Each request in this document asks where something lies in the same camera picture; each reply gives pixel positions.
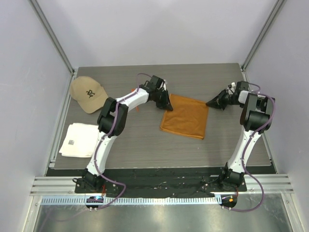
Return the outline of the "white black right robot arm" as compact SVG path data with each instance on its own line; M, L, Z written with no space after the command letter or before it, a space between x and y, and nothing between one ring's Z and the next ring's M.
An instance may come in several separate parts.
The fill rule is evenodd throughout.
M246 164L261 135L267 131L274 117L276 100L258 90L250 90L252 84L246 81L233 82L206 105L225 110L229 105L242 108L239 123L241 134L236 148L213 183L224 191L238 189L247 173Z

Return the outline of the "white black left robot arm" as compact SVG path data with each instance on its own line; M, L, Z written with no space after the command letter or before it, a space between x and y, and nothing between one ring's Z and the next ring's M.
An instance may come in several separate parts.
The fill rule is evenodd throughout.
M127 115L133 108L153 101L158 109L173 111L166 81L156 75L139 85L132 93L114 99L109 97L98 116L98 139L92 158L80 178L74 178L75 193L99 193L106 183L126 185L104 175L106 162L115 139L123 132Z

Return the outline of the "orange cloth napkin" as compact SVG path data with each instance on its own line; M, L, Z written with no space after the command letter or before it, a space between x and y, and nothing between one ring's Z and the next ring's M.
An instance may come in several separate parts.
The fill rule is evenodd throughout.
M161 131L203 140L209 107L204 101L170 94L173 111L165 111L160 124Z

